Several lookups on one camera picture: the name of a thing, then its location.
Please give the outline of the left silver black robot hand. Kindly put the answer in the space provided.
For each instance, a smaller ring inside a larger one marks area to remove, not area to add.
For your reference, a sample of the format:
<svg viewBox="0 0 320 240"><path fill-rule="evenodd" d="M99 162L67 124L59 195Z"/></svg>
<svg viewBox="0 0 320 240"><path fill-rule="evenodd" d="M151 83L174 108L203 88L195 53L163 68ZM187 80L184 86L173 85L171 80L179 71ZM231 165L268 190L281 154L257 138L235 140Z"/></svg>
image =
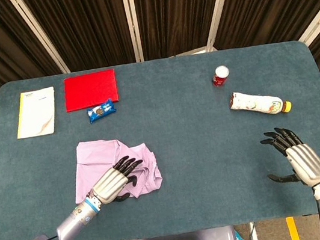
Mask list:
<svg viewBox="0 0 320 240"><path fill-rule="evenodd" d="M142 159L130 158L129 156L122 157L94 184L87 197L95 197L102 204L122 202L128 199L130 193L127 192L123 195L119 195L119 193L127 184L136 186L138 178L131 173L142 162Z"/></svg>

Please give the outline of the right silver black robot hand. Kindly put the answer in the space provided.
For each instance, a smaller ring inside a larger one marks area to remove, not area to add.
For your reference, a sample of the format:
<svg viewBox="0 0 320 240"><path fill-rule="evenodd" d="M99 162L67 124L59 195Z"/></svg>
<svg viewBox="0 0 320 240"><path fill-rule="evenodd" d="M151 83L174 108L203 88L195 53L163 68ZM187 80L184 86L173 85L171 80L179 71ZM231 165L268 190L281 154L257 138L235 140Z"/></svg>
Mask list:
<svg viewBox="0 0 320 240"><path fill-rule="evenodd" d="M289 164L293 173L287 176L269 174L268 178L278 183L301 182L303 185L314 187L320 183L320 157L317 153L296 135L286 128L274 128L265 132L267 139L260 143L274 146Z"/></svg>

